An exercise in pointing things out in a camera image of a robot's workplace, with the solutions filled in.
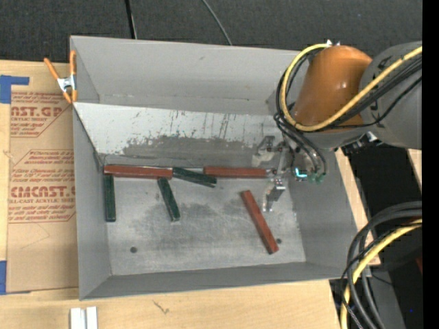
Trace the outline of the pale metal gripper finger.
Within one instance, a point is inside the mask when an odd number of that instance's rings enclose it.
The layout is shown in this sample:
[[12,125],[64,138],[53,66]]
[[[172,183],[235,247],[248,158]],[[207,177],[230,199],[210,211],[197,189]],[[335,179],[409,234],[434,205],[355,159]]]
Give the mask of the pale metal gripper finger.
[[273,205],[277,202],[282,194],[286,191],[286,186],[282,178],[272,179],[265,191],[265,199],[263,209],[264,211],[271,212]]
[[253,167],[277,165],[283,153],[283,142],[274,135],[264,136],[252,155]]

